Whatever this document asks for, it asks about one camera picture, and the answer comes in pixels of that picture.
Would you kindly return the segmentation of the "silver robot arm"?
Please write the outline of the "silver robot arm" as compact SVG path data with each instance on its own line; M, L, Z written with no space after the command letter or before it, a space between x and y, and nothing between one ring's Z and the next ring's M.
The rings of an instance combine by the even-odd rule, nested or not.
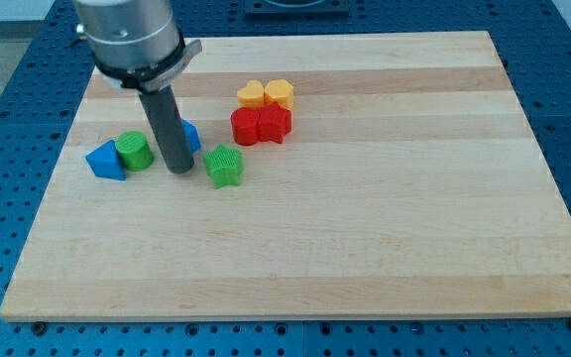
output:
M154 93L171 85L202 52L186 42L170 0L74 0L78 35L96 67L122 88Z

